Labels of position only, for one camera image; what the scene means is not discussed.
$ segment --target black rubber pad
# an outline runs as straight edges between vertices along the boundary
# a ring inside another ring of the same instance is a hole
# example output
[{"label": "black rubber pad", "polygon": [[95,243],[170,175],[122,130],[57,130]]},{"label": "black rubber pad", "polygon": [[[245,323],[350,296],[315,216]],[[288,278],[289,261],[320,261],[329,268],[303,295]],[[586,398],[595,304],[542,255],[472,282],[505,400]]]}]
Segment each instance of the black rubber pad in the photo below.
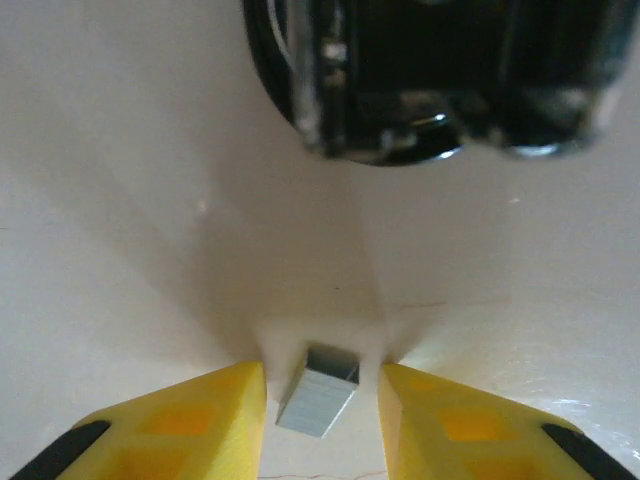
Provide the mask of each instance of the black rubber pad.
[{"label": "black rubber pad", "polygon": [[109,422],[98,420],[69,430],[27,463],[10,480],[54,480],[110,426]]}]

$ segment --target white surface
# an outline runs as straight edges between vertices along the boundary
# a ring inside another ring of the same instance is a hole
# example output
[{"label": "white surface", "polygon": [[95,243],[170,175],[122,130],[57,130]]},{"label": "white surface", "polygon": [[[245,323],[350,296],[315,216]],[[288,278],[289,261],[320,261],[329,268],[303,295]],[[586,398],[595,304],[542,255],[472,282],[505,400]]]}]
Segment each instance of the white surface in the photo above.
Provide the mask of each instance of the white surface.
[{"label": "white surface", "polygon": [[[563,415],[639,475],[633,90],[562,162],[330,164],[270,105],[238,0],[3,2],[0,476],[99,407],[260,357],[261,475],[382,479],[389,354]],[[325,440],[273,426],[308,340],[364,357]]]}]

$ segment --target gray cube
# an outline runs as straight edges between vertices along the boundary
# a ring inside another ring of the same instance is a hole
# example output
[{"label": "gray cube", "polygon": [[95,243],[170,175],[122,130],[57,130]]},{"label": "gray cube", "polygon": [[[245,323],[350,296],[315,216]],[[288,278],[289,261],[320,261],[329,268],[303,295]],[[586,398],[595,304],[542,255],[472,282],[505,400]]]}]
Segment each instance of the gray cube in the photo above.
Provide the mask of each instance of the gray cube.
[{"label": "gray cube", "polygon": [[285,395],[276,425],[324,437],[359,381],[360,363],[356,355],[331,347],[310,348]]}]

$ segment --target white floor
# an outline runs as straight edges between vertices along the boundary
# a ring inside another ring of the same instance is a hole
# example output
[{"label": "white floor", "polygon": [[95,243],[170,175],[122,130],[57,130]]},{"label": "white floor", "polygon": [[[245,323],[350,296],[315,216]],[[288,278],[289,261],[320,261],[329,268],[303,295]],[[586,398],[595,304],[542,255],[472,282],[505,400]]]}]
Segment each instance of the white floor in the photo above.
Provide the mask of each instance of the white floor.
[{"label": "white floor", "polygon": [[[311,158],[239,0],[7,0],[0,476],[85,414],[263,358],[261,475],[383,479],[387,357],[576,422],[640,475],[640,70],[589,154]],[[273,426],[306,341],[360,352],[325,440]]]}]

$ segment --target black object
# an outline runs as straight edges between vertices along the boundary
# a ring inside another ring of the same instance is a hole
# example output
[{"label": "black object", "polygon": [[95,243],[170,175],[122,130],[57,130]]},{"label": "black object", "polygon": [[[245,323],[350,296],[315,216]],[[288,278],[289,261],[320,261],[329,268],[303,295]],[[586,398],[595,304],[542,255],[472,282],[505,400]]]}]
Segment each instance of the black object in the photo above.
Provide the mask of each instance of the black object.
[{"label": "black object", "polygon": [[583,433],[553,424],[542,429],[594,480],[637,480]]},{"label": "black object", "polygon": [[110,425],[109,422],[98,420],[63,433],[10,480],[54,480],[93,445]]},{"label": "black object", "polygon": [[405,165],[472,138],[524,156],[606,126],[640,0],[243,0],[267,92],[328,158]]}]

